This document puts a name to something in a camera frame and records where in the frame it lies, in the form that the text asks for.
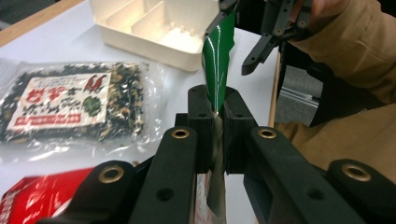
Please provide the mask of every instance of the table surface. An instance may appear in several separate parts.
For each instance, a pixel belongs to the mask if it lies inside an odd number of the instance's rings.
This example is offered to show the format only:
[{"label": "table surface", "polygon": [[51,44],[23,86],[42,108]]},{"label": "table surface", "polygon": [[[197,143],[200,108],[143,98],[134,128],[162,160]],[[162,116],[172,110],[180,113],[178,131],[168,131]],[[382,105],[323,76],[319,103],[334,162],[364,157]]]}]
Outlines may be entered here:
[{"label": "table surface", "polygon": [[[276,74],[278,54],[275,49],[267,61],[246,77],[241,66],[258,35],[235,29],[234,47],[230,53],[227,85],[238,90],[259,125],[272,126],[274,122]],[[121,49],[104,44],[99,29],[92,19],[89,1],[67,0],[44,9],[32,17],[0,32],[0,72],[5,62],[71,63],[71,62],[148,62],[150,69],[163,76],[167,99],[163,129],[173,127],[175,114],[187,112],[187,90],[204,84],[202,69],[186,73],[176,68],[144,59]],[[0,76],[0,89],[10,76]],[[103,161],[143,161],[155,153],[157,142],[141,150],[117,153],[95,152],[91,149],[69,148],[66,151],[16,151],[0,145],[0,194],[5,193],[28,175],[54,174],[62,171],[91,167]],[[254,223],[241,175],[226,176],[228,223]]]}]

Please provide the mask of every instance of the screw hole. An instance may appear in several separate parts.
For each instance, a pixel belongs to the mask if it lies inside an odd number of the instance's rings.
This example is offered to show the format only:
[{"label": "screw hole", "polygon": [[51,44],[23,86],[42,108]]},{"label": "screw hole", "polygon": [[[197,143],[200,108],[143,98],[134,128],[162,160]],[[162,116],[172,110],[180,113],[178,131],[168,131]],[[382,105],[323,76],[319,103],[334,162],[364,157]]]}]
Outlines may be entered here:
[{"label": "screw hole", "polygon": [[167,201],[171,200],[174,195],[175,195],[175,193],[173,192],[172,189],[163,188],[163,189],[157,190],[156,197],[161,202],[167,202]]},{"label": "screw hole", "polygon": [[172,131],[172,136],[174,138],[186,138],[190,135],[190,132],[185,129],[177,129]]},{"label": "screw hole", "polygon": [[114,183],[122,178],[124,175],[124,171],[118,165],[107,166],[102,172],[99,174],[99,181],[104,184]]},{"label": "screw hole", "polygon": [[275,138],[276,137],[276,133],[272,130],[269,129],[260,129],[259,130],[259,136],[263,137],[263,138]]},{"label": "screw hole", "polygon": [[358,165],[354,164],[344,164],[342,166],[342,170],[345,175],[349,176],[352,179],[366,182],[371,180],[371,175],[364,170],[363,168],[359,167]]},{"label": "screw hole", "polygon": [[324,194],[318,189],[309,189],[306,195],[308,195],[308,197],[312,200],[316,200],[316,201],[324,200]]}]

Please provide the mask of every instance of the red package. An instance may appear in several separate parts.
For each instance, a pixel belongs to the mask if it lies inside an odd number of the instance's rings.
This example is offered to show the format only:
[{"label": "red package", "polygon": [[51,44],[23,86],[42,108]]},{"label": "red package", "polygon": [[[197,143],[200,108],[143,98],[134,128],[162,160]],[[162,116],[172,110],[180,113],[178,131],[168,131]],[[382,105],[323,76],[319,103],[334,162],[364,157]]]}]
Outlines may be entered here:
[{"label": "red package", "polygon": [[3,195],[0,224],[35,224],[61,214],[91,170],[25,177]]}]

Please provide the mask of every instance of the beige sleeve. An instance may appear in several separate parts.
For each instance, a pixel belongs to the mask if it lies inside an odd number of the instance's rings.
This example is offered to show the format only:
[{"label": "beige sleeve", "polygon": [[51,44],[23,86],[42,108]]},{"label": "beige sleeve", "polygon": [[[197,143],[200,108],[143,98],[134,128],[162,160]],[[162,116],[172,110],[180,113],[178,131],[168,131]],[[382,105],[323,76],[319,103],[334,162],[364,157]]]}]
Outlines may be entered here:
[{"label": "beige sleeve", "polygon": [[376,0],[349,0],[324,29],[291,44],[382,102],[396,102],[396,19]]}]

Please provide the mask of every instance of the white table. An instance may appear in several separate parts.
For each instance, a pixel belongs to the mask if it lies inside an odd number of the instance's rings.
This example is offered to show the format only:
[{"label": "white table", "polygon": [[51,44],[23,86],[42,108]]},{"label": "white table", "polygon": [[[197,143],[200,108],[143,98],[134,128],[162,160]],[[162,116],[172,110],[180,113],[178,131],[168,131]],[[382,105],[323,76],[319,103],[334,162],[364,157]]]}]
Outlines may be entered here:
[{"label": "white table", "polygon": [[[273,116],[274,81],[277,52],[274,50],[264,64],[250,76],[241,76],[241,65],[259,36],[235,29],[235,46],[231,52],[228,86],[237,89],[244,98],[259,125],[270,125]],[[0,48],[0,58],[28,63],[116,62],[148,61],[129,52],[104,44],[92,20],[88,1],[42,24]],[[205,82],[202,69],[186,73],[161,63],[150,62],[151,69],[162,69],[164,88],[169,99],[163,114],[164,130],[173,127],[175,114],[187,112],[187,90]],[[0,85],[6,77],[0,77]],[[47,152],[47,157],[32,158],[24,151],[12,152],[0,148],[0,194],[27,175],[54,174],[78,168],[91,167],[103,161],[143,161],[155,153],[158,142],[147,150],[120,153],[93,153],[92,150]],[[228,223],[254,223],[255,217],[242,184],[241,175],[226,176]]]}]

